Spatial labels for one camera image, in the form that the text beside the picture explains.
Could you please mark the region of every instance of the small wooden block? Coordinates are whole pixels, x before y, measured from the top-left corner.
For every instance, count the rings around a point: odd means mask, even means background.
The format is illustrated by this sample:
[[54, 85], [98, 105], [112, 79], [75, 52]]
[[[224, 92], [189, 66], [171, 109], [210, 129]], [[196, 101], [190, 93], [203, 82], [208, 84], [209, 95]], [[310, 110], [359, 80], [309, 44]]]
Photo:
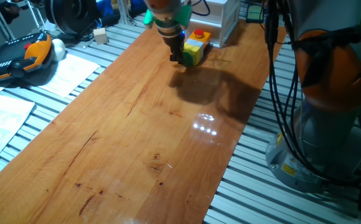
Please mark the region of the small wooden block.
[[107, 43], [108, 43], [108, 38], [107, 38], [107, 34], [106, 34], [106, 29], [105, 29], [105, 28], [93, 30], [93, 35], [95, 36], [95, 41], [96, 41], [96, 43], [97, 43], [98, 45], [99, 45], [99, 44], [107, 44]]

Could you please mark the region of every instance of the green block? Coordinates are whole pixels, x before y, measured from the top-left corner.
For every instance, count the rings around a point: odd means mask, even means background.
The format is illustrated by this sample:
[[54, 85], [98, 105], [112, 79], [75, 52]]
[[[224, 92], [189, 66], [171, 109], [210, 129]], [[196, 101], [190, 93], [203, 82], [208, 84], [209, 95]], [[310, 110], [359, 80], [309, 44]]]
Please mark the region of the green block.
[[148, 11], [146, 12], [146, 15], [144, 16], [143, 19], [143, 24], [145, 26], [151, 26], [154, 22], [154, 18], [153, 15], [151, 14], [150, 10], [148, 9]]
[[180, 9], [180, 12], [178, 15], [176, 15], [175, 20], [181, 25], [181, 26], [188, 26], [190, 17], [192, 17], [192, 6], [182, 6]]

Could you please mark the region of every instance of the yellow box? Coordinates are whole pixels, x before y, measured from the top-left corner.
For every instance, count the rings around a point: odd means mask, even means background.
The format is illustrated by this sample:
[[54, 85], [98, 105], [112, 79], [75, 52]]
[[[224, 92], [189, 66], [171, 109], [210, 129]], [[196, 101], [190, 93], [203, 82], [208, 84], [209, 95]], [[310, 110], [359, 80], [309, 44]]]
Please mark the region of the yellow box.
[[197, 65], [204, 56], [204, 43], [188, 39], [184, 45], [184, 59], [186, 65]]
[[204, 49], [210, 44], [211, 33], [205, 32], [202, 29], [195, 30], [189, 37], [189, 39], [198, 40], [204, 43]]

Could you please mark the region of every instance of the wood grain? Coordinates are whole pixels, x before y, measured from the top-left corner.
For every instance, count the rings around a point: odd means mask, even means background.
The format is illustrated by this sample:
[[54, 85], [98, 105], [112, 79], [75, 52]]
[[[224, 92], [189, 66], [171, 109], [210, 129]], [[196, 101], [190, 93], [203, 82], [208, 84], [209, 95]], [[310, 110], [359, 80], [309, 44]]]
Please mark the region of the wood grain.
[[0, 223], [201, 223], [268, 76], [264, 33], [240, 21], [201, 66], [168, 58], [147, 30], [70, 103], [0, 173]]

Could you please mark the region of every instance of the yellow warning label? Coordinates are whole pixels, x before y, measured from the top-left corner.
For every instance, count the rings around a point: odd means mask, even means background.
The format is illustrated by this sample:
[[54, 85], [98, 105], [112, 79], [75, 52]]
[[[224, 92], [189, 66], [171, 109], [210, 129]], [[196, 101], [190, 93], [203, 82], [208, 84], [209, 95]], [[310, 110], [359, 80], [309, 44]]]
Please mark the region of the yellow warning label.
[[283, 134], [282, 133], [279, 133], [278, 134], [278, 143], [277, 143], [277, 146], [280, 145], [280, 142], [281, 142], [281, 138], [283, 137]]
[[287, 165], [287, 164], [283, 164], [282, 168], [283, 171], [285, 171], [286, 173], [288, 173], [291, 176], [295, 176], [296, 170], [293, 169], [291, 166]]

